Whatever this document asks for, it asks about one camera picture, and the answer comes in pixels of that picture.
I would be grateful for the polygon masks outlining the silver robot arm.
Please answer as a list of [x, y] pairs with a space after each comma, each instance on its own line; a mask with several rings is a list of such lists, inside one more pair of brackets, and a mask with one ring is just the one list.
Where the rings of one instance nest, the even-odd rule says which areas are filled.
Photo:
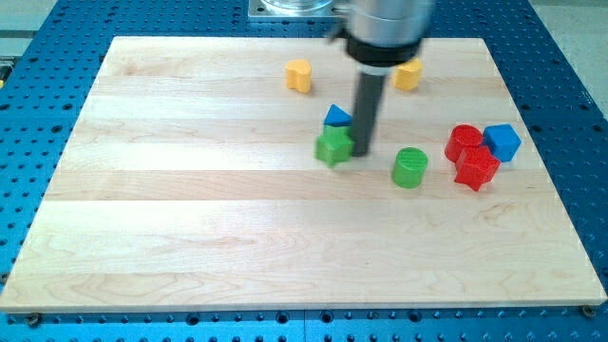
[[416, 56], [427, 36], [435, 0], [351, 0], [328, 38], [346, 41], [345, 51], [370, 67], [395, 67]]

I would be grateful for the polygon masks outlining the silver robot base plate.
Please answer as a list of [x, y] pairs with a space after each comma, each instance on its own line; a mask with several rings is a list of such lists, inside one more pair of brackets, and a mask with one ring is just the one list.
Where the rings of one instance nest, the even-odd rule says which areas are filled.
[[331, 17], [347, 4], [346, 0], [250, 0], [250, 19]]

